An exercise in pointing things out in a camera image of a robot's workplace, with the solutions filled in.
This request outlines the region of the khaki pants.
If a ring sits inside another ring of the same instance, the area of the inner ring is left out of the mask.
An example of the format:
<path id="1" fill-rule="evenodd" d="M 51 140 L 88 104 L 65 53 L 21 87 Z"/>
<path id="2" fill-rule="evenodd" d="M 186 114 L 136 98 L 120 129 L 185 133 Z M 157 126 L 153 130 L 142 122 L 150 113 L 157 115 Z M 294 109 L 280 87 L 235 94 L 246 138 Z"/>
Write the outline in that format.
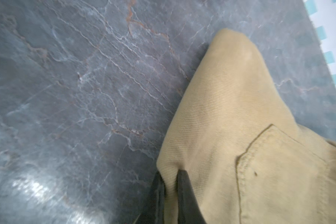
<path id="1" fill-rule="evenodd" d="M 242 33 L 222 29 L 214 37 L 157 168 L 167 224 L 178 222 L 179 170 L 208 224 L 336 224 L 336 143 L 296 123 Z"/>

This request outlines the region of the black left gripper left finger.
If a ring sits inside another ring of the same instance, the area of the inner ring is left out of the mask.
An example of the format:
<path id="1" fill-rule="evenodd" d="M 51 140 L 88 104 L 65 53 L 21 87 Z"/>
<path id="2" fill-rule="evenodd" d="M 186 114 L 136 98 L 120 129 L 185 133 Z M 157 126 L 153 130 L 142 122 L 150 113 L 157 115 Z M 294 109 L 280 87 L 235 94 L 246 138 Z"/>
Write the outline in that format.
<path id="1" fill-rule="evenodd" d="M 135 224 L 164 224 L 165 184 L 157 171 Z"/>

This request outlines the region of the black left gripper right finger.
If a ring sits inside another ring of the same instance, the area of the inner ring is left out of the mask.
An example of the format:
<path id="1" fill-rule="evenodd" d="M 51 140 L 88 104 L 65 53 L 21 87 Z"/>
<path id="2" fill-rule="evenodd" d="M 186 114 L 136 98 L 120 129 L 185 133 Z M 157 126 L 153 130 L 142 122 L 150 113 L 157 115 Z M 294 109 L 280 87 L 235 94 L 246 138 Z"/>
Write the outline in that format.
<path id="1" fill-rule="evenodd" d="M 187 171 L 177 173 L 178 224 L 206 224 Z"/>

